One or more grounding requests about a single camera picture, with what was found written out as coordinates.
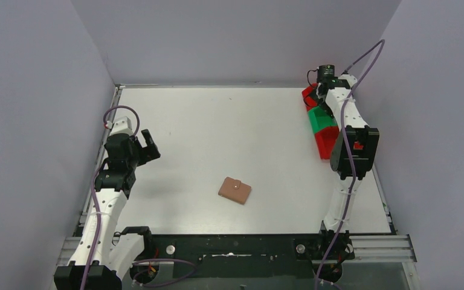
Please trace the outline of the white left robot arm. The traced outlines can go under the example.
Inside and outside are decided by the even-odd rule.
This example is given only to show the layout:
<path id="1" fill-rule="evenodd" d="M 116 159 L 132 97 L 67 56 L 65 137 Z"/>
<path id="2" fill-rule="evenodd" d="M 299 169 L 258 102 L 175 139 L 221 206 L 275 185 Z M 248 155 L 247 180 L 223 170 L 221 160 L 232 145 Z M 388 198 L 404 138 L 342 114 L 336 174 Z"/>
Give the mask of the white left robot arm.
<path id="1" fill-rule="evenodd" d="M 133 132 L 114 132 L 104 148 L 107 157 L 94 174 L 92 208 L 88 211 L 80 242 L 66 265 L 54 273 L 57 289 L 121 289 L 134 260 L 153 252 L 147 226 L 126 227 L 113 243 L 116 226 L 135 183 L 137 167 L 161 154 L 149 130 L 141 131 L 142 146 Z"/>

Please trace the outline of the green plastic bin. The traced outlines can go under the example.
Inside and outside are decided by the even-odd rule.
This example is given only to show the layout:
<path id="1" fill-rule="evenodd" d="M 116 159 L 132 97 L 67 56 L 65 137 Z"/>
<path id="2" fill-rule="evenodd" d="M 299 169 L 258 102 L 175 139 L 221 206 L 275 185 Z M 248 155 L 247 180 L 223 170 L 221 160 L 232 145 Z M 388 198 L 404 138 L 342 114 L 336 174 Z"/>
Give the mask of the green plastic bin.
<path id="1" fill-rule="evenodd" d="M 322 108 L 315 107 L 307 111 L 309 122 L 314 134 L 327 128 L 336 126 L 337 123 L 334 118 L 330 117 Z"/>

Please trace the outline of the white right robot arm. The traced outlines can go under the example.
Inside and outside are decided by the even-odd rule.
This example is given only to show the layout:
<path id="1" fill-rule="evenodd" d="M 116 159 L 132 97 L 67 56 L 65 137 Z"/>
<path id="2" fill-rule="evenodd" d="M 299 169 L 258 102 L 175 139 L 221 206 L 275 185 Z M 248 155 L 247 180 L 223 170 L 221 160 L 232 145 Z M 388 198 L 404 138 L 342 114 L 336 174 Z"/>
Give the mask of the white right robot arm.
<path id="1" fill-rule="evenodd" d="M 335 233 L 349 230 L 358 190 L 372 171 L 380 139 L 379 130 L 369 125 L 356 107 L 353 95 L 358 82 L 348 72 L 340 76 L 319 73 L 311 95 L 316 109 L 323 112 L 329 126 L 338 132 L 329 151 L 334 187 L 323 218 L 324 228 Z"/>

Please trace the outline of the tan leather card holder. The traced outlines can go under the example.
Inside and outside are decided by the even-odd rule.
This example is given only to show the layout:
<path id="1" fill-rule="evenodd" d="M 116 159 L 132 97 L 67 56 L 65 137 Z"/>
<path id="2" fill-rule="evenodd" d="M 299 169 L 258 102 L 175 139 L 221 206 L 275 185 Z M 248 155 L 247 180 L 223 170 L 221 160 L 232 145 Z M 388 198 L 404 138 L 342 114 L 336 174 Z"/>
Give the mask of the tan leather card holder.
<path id="1" fill-rule="evenodd" d="M 226 177 L 218 190 L 218 195 L 244 205 L 252 191 L 250 185 L 243 183 L 241 180 Z"/>

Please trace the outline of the red bin with black card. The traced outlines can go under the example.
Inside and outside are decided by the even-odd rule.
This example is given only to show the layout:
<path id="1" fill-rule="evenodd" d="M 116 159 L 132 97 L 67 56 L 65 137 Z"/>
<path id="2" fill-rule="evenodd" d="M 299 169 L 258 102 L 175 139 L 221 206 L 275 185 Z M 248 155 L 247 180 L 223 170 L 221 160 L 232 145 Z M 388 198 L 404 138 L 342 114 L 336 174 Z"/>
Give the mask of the red bin with black card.
<path id="1" fill-rule="evenodd" d="M 301 92 L 302 100 L 307 111 L 318 106 L 317 87 L 318 83 L 312 83 Z"/>

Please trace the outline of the red bin with gold cards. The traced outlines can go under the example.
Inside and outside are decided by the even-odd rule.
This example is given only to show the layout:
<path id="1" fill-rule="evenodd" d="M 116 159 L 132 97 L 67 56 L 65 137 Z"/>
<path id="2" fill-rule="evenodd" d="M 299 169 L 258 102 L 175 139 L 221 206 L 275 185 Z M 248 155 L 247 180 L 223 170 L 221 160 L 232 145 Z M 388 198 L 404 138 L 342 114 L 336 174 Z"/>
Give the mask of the red bin with gold cards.
<path id="1" fill-rule="evenodd" d="M 328 126 L 314 134 L 318 153 L 322 160 L 330 159 L 338 135 L 338 126 Z"/>

